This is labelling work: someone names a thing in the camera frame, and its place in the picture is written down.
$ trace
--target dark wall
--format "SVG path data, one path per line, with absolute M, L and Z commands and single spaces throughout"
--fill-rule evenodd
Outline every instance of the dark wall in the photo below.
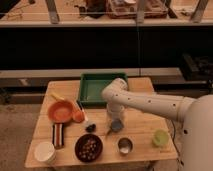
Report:
M 134 28 L 0 29 L 0 37 L 0 69 L 138 65 Z
M 213 27 L 201 26 L 0 28 L 0 40 L 0 70 L 175 67 L 184 52 L 213 56 Z
M 176 67 L 183 53 L 213 57 L 213 26 L 144 27 L 140 35 L 142 67 Z

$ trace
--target green tray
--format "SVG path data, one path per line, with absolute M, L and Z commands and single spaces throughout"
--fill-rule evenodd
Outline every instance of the green tray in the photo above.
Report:
M 84 106 L 106 105 L 101 97 L 101 92 L 115 78 L 122 78 L 127 82 L 125 73 L 82 74 L 78 100 Z

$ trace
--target table leg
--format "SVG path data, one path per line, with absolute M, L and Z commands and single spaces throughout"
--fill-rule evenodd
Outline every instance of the table leg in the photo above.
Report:
M 57 171 L 54 167 L 48 167 L 45 169 L 45 171 Z
M 154 169 L 155 165 L 157 164 L 157 162 L 158 161 L 151 161 L 149 163 L 149 165 L 147 166 L 146 171 L 153 171 L 153 169 Z

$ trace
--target orange bowl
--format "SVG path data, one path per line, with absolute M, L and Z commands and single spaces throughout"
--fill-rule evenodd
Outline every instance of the orange bowl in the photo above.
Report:
M 53 103 L 48 109 L 48 117 L 54 123 L 69 122 L 74 113 L 73 103 L 62 100 Z

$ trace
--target metal cup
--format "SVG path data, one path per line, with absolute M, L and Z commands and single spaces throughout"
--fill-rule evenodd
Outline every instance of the metal cup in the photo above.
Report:
M 118 148 L 119 148 L 119 152 L 122 154 L 122 155 L 127 155 L 129 154 L 132 149 L 133 149 L 133 144 L 132 144 L 132 141 L 129 139 L 129 138 L 121 138 L 119 141 L 118 141 Z

